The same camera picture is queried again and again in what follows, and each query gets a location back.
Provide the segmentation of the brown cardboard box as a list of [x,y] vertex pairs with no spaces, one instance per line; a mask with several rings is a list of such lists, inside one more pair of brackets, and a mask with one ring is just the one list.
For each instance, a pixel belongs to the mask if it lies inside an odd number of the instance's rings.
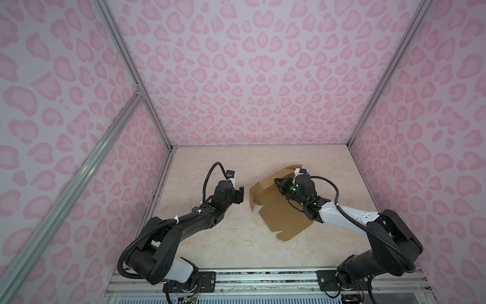
[[294,177],[301,165],[290,165],[258,181],[249,190],[251,210],[259,206],[258,211],[268,229],[276,233],[276,238],[289,241],[312,225],[305,214],[297,211],[294,205],[287,202],[274,182],[276,178]]

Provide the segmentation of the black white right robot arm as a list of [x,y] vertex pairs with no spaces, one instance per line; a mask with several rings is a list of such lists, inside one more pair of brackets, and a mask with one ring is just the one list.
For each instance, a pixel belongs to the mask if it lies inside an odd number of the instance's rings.
[[343,206],[339,188],[331,180],[307,172],[276,178],[274,183],[311,221],[336,225],[368,239],[369,250],[349,256],[337,267],[335,283],[340,289],[351,290],[364,279],[382,274],[399,277],[416,271],[423,245],[395,211],[367,212]]

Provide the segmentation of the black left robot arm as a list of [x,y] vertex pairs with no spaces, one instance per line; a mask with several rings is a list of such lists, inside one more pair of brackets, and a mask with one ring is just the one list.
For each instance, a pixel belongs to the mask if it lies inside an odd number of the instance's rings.
[[153,217],[122,252],[117,262],[118,273],[151,285],[170,282],[179,284],[183,290],[193,290],[199,268],[187,259],[175,258],[179,244],[218,225],[230,206],[243,201],[244,187],[236,188],[229,179],[220,181],[214,194],[191,213],[165,220]]

